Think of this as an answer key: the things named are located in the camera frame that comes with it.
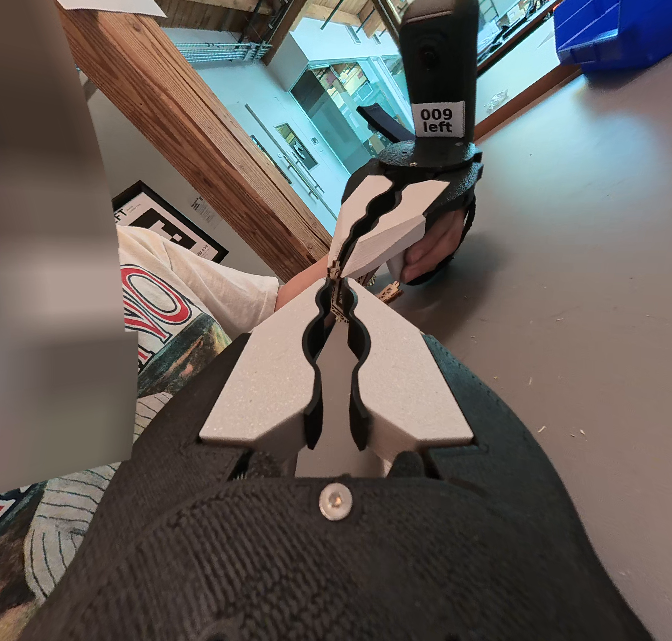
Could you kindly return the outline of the black framed board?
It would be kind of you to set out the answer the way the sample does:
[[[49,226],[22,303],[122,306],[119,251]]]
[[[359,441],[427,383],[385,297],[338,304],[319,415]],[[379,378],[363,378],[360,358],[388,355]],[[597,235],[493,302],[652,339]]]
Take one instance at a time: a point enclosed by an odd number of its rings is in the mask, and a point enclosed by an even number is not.
[[[118,225],[144,228],[198,257],[220,263],[228,254],[219,242],[142,181],[112,198]]]

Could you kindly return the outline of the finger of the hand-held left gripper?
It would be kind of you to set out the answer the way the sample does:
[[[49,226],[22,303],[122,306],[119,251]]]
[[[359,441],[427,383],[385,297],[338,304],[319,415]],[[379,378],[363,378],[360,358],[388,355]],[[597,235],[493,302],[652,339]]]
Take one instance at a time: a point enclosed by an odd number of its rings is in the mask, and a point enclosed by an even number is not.
[[[332,238],[332,264],[341,271],[357,241],[371,231],[394,205],[394,183],[382,175],[368,175],[342,203]]]
[[[380,217],[371,231],[361,237],[341,278],[357,279],[390,263],[391,272],[399,277],[403,253],[425,234],[426,217],[431,206],[448,200],[449,181],[425,180],[394,183],[394,205]]]

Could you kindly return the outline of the person's left hand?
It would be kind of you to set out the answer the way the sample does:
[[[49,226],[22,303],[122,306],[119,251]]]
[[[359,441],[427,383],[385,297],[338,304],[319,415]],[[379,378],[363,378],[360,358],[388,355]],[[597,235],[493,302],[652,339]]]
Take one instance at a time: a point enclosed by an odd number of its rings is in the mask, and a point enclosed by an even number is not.
[[[404,264],[400,282],[409,284],[413,280],[432,272],[443,259],[451,255],[460,245],[464,227],[465,211],[450,211],[439,218],[423,238],[410,246],[404,254]]]

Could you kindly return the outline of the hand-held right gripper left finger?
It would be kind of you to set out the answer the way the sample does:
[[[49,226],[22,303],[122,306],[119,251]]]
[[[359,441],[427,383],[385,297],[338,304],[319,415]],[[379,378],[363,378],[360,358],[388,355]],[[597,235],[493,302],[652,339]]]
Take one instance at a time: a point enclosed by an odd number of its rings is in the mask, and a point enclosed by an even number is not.
[[[314,449],[323,428],[321,372],[333,283],[319,279],[256,326],[199,437],[268,452],[279,461]]]

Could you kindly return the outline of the blue storage bin white label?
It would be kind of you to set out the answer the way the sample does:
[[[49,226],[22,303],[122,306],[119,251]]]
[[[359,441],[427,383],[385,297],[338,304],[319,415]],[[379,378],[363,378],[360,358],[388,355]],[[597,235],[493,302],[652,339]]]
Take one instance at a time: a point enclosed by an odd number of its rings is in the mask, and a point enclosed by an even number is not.
[[[671,0],[620,0],[617,32],[556,53],[584,73],[647,68],[671,53]]]

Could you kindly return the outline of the black chair back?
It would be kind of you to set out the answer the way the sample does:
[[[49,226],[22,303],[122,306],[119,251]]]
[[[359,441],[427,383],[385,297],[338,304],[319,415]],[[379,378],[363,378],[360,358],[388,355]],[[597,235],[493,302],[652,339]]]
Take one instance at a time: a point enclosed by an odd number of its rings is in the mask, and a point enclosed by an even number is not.
[[[357,113],[364,118],[373,132],[381,133],[391,143],[414,141],[416,136],[394,117],[390,116],[378,103],[357,107]]]

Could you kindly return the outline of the glass door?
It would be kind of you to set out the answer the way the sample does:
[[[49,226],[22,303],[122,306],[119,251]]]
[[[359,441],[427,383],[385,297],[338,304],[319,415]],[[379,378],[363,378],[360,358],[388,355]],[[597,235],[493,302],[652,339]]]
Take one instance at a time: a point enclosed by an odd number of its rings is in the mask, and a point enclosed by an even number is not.
[[[326,171],[316,150],[307,146],[294,124],[275,104],[256,101],[246,103],[245,110],[253,123],[252,141],[324,228],[333,232],[339,203],[332,191],[323,186]]]

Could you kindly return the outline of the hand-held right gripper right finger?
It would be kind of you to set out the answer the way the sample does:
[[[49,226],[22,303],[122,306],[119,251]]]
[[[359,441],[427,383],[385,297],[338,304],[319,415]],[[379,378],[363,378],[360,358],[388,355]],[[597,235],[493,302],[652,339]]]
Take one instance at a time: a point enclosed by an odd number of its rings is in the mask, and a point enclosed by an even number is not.
[[[422,332],[353,279],[342,281],[352,371],[349,427],[359,450],[469,445],[474,434]]]

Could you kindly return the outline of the wooden post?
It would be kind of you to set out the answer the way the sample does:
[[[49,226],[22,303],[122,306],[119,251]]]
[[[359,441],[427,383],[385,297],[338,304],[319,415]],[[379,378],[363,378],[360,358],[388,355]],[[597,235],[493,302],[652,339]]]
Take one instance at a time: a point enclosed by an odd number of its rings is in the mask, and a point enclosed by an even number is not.
[[[77,65],[276,275],[329,254],[331,235],[153,17],[55,6]]]

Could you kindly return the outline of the small wooden tower midsection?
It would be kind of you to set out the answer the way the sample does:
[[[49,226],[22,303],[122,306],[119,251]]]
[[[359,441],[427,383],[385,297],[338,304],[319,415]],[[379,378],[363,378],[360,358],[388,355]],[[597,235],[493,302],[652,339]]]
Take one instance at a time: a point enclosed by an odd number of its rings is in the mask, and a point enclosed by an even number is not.
[[[332,281],[331,293],[331,312],[334,314],[336,321],[347,322],[348,316],[345,314],[342,303],[342,286],[341,286],[341,265],[338,259],[334,259],[329,264],[328,277]],[[372,289],[376,282],[376,272],[372,271],[366,273],[362,277],[356,279],[357,283],[365,287],[373,293]],[[390,305],[393,301],[399,299],[404,294],[398,281],[385,286],[380,292],[374,293],[375,297],[385,304]]]

